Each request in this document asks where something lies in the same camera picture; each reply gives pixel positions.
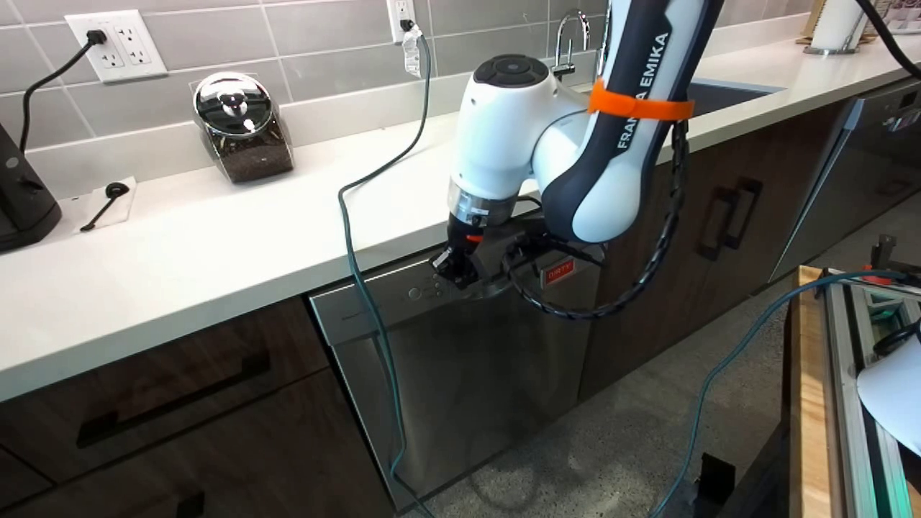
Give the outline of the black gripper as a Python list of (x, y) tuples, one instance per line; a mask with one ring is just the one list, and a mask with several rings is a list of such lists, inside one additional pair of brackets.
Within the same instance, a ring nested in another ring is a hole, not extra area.
[(474, 297), (498, 297), (508, 288), (504, 262), (517, 236), (521, 231), (511, 223), (471, 226), (460, 219), (449, 219), (445, 248), (432, 259), (432, 266), (454, 288), (484, 282)]

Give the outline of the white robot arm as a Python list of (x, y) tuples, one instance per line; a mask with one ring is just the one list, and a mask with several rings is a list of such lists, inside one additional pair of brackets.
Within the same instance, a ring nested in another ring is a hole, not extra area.
[(606, 0), (603, 64), (583, 102), (530, 55), (484, 59), (458, 113), (449, 251), (435, 271), (467, 288), (474, 248), (511, 215), (527, 177), (552, 239), (603, 243), (639, 215), (668, 123), (694, 115), (687, 84), (723, 0)]

